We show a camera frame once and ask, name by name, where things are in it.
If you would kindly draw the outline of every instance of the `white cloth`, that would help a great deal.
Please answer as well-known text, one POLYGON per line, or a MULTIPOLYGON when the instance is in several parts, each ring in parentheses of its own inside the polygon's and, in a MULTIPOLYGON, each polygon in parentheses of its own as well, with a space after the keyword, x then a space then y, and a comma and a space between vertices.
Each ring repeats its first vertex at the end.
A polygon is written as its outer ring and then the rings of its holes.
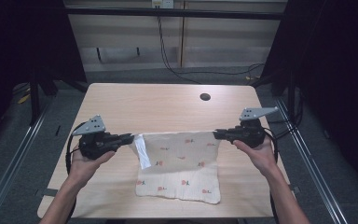
POLYGON ((141 156, 141 163, 151 165, 140 167, 136 195, 220 202, 216 162, 220 140, 212 132, 144 133, 135 138, 138 142, 130 147, 141 156))

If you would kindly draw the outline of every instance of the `wooden table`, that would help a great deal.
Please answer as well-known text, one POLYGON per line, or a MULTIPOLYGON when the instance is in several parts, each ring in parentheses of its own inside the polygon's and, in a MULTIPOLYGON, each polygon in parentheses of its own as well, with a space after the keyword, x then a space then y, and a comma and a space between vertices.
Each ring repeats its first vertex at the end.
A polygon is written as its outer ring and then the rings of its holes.
MULTIPOLYGON (((73 129, 99 114, 110 133, 213 131, 233 128, 240 123, 245 107, 260 106, 255 89, 245 86, 92 84, 73 129), (202 101, 202 93, 210 94, 211 100, 202 101)), ((261 122, 268 127, 265 118, 261 122)), ((49 189, 59 189, 67 177, 65 150, 66 146, 49 189)), ((219 204, 136 196, 139 162, 124 146, 80 191, 73 217, 271 217, 268 183, 247 155, 228 141, 221 142, 218 153, 219 204)), ((40 217, 52 200, 49 196, 43 198, 38 209, 40 217)))

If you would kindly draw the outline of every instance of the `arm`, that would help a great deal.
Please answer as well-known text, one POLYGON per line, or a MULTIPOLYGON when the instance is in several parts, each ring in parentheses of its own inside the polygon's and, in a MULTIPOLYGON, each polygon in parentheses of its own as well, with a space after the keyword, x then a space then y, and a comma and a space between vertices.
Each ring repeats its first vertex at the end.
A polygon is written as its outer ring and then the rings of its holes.
POLYGON ((71 172, 62 183, 40 223, 65 223, 78 192, 87 185, 100 165, 109 161, 114 155, 114 151, 109 151, 92 161, 83 157, 79 150, 75 151, 72 157, 71 172))
POLYGON ((255 149, 238 140, 234 141, 234 145, 250 157, 255 167, 267 179, 280 222, 310 223, 275 162, 270 139, 266 137, 264 143, 255 149))

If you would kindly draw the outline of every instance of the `black circle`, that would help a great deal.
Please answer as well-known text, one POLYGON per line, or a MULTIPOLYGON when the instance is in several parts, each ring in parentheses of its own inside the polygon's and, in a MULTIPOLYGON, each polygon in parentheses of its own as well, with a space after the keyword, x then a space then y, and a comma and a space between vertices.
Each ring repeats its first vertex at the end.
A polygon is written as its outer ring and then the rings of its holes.
POLYGON ((208 94, 208 93, 203 93, 203 94, 200 95, 200 98, 203 101, 209 101, 209 100, 211 100, 211 95, 208 94))

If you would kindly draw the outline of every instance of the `electrical outlet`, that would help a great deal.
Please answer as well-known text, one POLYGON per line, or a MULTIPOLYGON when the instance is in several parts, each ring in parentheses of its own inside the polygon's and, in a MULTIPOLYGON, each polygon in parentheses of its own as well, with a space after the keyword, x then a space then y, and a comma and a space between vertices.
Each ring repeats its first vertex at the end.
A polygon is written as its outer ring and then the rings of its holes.
POLYGON ((162 0, 152 0, 152 8, 162 8, 162 0))
POLYGON ((162 0, 162 8, 173 8, 173 0, 162 0))

